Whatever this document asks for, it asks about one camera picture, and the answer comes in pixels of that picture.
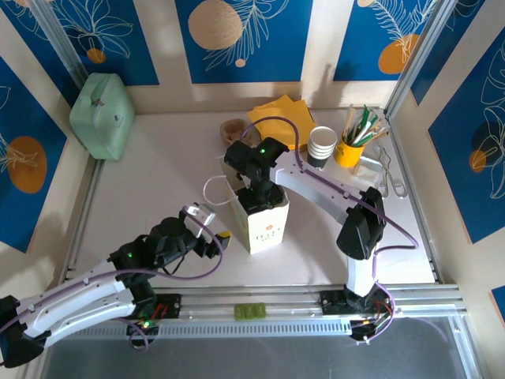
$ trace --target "yellow napkin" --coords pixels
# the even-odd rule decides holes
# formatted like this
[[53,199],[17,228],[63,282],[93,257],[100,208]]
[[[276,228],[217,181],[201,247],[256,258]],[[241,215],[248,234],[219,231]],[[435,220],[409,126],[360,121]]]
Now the yellow napkin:
[[[307,145],[309,134],[316,126],[307,108],[307,103],[304,100],[294,102],[288,95],[260,107],[254,107],[247,115],[252,122],[267,116],[281,116],[289,119],[298,128],[300,148]],[[260,122],[256,125],[256,128],[260,131],[262,140],[266,137],[272,137],[291,150],[295,148],[294,131],[288,123],[280,120],[268,120]]]

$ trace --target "robotic arm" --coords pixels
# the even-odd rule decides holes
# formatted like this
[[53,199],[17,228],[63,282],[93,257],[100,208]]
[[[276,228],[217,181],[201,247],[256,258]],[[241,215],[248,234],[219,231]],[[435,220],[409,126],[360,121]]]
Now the robotic arm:
[[[348,277],[342,293],[322,295],[323,306],[331,306],[334,312],[325,314],[377,311],[374,302],[387,297],[375,285],[372,274],[372,251],[386,226],[370,210],[383,214],[379,191],[369,188],[361,192],[329,178],[303,165],[296,152],[273,138],[266,138],[256,148],[237,141],[228,148],[225,162],[250,181],[249,187],[238,191],[249,214],[279,204],[283,186],[319,205],[342,225],[337,246],[347,256]],[[356,199],[368,207],[357,204]],[[89,272],[53,290],[21,301],[13,296],[1,299],[0,348],[5,367],[25,364],[45,347],[100,322],[155,316],[160,304],[148,282],[152,272],[161,268],[169,276],[165,266],[192,250],[200,257],[213,258],[230,240],[229,232],[216,235],[212,242],[202,237],[204,226],[215,216],[210,209],[194,204],[186,211],[187,217],[181,212],[178,218],[164,219],[149,235],[140,235]],[[379,325],[371,325],[352,337],[363,340],[377,328]]]
[[225,249],[230,233],[207,242],[202,226],[215,213],[204,205],[189,205],[187,214],[169,217],[140,235],[82,276],[41,295],[17,301],[0,300],[0,348],[6,368],[31,361],[62,338],[117,317],[151,318],[158,299],[148,280],[152,271],[194,251],[213,258]]
[[[347,305],[360,312],[373,305],[372,297],[379,289],[374,286],[372,251],[382,238],[386,223],[350,197],[353,195],[383,213],[382,197],[377,189],[371,187],[363,193],[308,164],[302,165],[294,151],[270,137],[256,148],[236,141],[228,148],[224,160],[250,180],[249,188],[238,191],[238,200],[249,214],[279,204],[283,197],[279,186],[283,186],[319,205],[340,223],[342,231],[337,246],[347,256],[344,290]],[[340,187],[343,195],[325,183]]]

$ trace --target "black and white paper cup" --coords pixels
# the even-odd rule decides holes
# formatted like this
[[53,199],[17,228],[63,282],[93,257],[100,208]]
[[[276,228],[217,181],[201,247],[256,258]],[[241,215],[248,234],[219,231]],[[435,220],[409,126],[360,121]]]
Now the black and white paper cup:
[[321,170],[328,158],[333,154],[339,137],[337,133],[327,126],[317,126],[310,132],[307,149],[309,154],[307,162]]

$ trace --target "yellow cup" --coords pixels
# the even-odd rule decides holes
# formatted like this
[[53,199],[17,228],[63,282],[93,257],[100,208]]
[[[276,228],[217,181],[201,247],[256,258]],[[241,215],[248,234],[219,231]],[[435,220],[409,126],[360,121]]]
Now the yellow cup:
[[353,148],[352,146],[346,144],[344,142],[344,138],[341,137],[335,150],[335,160],[342,167],[354,167],[359,162],[363,150],[365,150],[365,146]]

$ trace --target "mint green case handle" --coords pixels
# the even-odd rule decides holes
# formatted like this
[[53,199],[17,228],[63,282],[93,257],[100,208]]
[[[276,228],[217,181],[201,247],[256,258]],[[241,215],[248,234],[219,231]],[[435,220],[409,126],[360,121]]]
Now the mint green case handle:
[[99,95],[103,91],[103,82],[104,79],[100,77],[89,77],[88,81],[91,82],[92,85],[85,86],[80,92],[79,96],[79,107],[88,109],[92,105],[92,99],[99,97]]

